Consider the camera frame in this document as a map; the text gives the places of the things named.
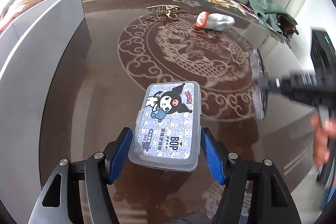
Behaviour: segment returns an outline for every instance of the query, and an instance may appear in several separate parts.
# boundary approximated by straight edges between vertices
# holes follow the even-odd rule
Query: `glossy table surface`
[[[178,5],[182,11],[177,21],[165,20],[146,9],[152,5]],[[83,8],[86,20],[63,54],[44,109],[42,184],[60,159],[87,159],[123,127],[134,129],[149,84],[180,80],[200,84],[201,126],[229,151],[247,160],[271,159],[290,191],[310,171],[314,109],[270,95],[266,119],[254,117],[251,50],[260,48],[270,76],[301,69],[279,35],[201,0],[84,0]],[[224,32],[196,30],[202,11],[230,15],[235,24]],[[120,223],[210,223],[222,191],[202,152],[192,173],[149,169],[127,159],[109,186]],[[85,198],[82,207],[89,223]]]

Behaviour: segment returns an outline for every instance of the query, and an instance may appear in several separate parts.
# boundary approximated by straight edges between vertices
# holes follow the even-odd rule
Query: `metal screw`
[[[102,157],[104,157],[104,153],[103,152],[97,152],[94,155],[95,159],[101,159]]]
[[[62,159],[62,160],[59,162],[59,164],[60,164],[61,166],[67,165],[67,164],[68,164],[68,160],[67,160],[67,159]]]
[[[235,160],[235,159],[238,158],[238,155],[237,155],[237,153],[231,152],[231,153],[229,153],[229,158]]]
[[[267,166],[271,166],[273,163],[272,163],[271,160],[269,160],[269,159],[265,159],[265,160],[264,160],[264,164],[267,165]]]

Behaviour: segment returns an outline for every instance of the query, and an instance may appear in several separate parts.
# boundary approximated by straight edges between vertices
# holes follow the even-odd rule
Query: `circular table pattern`
[[[197,81],[202,114],[208,119],[229,122],[253,116],[252,45],[233,28],[195,28],[197,16],[181,11],[174,21],[150,13],[131,22],[118,42],[126,72],[144,89],[151,83]]]

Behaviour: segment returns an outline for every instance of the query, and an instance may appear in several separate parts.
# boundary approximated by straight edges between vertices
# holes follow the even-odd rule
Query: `plastic box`
[[[128,151],[131,162],[191,172],[200,153],[201,93],[195,81],[147,88]]]

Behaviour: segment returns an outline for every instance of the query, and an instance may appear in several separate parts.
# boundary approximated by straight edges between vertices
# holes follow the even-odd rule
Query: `knitted glove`
[[[201,12],[196,20],[196,27],[212,29],[214,31],[223,31],[229,26],[233,25],[235,20],[233,17],[221,14],[209,14],[208,12]]]

